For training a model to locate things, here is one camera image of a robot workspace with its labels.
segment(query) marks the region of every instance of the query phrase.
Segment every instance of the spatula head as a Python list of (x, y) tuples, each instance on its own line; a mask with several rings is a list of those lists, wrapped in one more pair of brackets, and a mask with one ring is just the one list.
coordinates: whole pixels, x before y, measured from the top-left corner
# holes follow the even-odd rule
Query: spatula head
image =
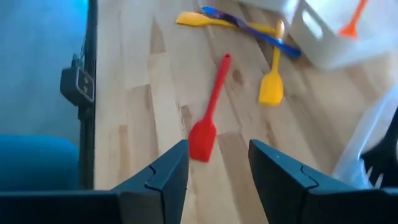
[(277, 106), (284, 97), (284, 84), (279, 74), (267, 74), (261, 80), (259, 103)]
[(189, 155), (202, 162), (210, 160), (216, 139), (216, 127), (208, 119), (197, 122), (189, 132)]
[(205, 26), (209, 24), (210, 19), (197, 12), (182, 12), (175, 22), (189, 26)]
[(343, 37), (351, 37), (353, 39), (357, 39), (358, 35), (356, 34), (356, 26), (348, 25), (340, 30), (340, 35)]

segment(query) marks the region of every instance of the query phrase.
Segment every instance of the orange utensil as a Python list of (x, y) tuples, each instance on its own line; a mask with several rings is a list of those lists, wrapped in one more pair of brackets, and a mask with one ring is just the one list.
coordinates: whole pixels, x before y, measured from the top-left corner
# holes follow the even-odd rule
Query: orange utensil
[(361, 14), (363, 12), (363, 9), (365, 8), (368, 1), (369, 0), (361, 0), (359, 2), (359, 5), (355, 10), (353, 18), (351, 19), (349, 24), (347, 24), (347, 26), (345, 26), (344, 28), (342, 28), (340, 30), (340, 35), (342, 35), (344, 37), (351, 37), (354, 39), (356, 39), (358, 37), (356, 34), (356, 24), (358, 23), (359, 18), (361, 17)]
[(231, 56), (226, 54), (218, 67), (213, 92), (211, 93), (205, 116), (189, 132), (189, 155), (192, 159), (202, 162), (210, 160), (217, 134), (216, 126), (213, 123), (213, 113), (230, 64)]

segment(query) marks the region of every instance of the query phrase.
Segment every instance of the blue utensil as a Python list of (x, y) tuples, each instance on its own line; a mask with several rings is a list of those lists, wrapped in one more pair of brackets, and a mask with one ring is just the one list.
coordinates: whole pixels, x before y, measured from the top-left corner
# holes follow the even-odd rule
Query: blue utensil
[(243, 20), (241, 20), (237, 17), (234, 17), (234, 16), (232, 16), (228, 13), (225, 13), (221, 10), (214, 9), (214, 8), (208, 7), (208, 6), (203, 7), (202, 11), (211, 17), (214, 17), (216, 19), (222, 19), (226, 22), (229, 22), (230, 24), (233, 24), (234, 26), (236, 26), (242, 30), (245, 30), (245, 31), (255, 35), (256, 37), (258, 37), (262, 40), (267, 41), (271, 45), (280, 48), (281, 51), (285, 52), (287, 55), (289, 55), (293, 58), (298, 58), (301, 56), (301, 51), (299, 51), (298, 49), (284, 44), (284, 42), (282, 40), (275, 39), (273, 37), (270, 37), (268, 35), (258, 32), (257, 30), (249, 27)]

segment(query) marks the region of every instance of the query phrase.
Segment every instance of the yellow handle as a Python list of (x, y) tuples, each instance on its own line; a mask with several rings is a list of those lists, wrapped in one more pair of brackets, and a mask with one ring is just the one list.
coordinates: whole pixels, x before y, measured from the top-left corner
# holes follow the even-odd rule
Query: yellow handle
[[(275, 38), (276, 39), (281, 39), (283, 38), (285, 31), (285, 25), (282, 21), (278, 21), (275, 29)], [(271, 68), (271, 73), (278, 74), (278, 67), (279, 67), (279, 59), (280, 59), (280, 48), (274, 47), (274, 56), (272, 58), (272, 68)]]
[[(213, 25), (220, 25), (220, 26), (226, 26), (226, 27), (235, 27), (234, 25), (230, 24), (229, 22), (226, 22), (221, 19), (211, 19), (211, 23)], [(262, 24), (256, 24), (249, 22), (248, 25), (252, 27), (253, 29), (256, 29), (259, 32), (262, 32), (263, 34), (269, 34), (269, 35), (274, 35), (275, 34), (275, 29), (273, 27), (268, 27), (264, 26)]]

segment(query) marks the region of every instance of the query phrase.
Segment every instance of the red handle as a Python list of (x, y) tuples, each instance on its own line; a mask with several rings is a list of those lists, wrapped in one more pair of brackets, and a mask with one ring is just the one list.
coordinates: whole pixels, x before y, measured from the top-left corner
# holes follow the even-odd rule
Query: red handle
[(228, 74), (229, 65), (231, 64), (231, 56), (225, 54), (217, 71), (216, 81), (211, 93), (209, 105), (205, 114), (205, 119), (211, 119), (213, 117), (214, 110), (216, 109), (216, 103), (220, 95), (221, 88), (224, 85), (225, 77)]

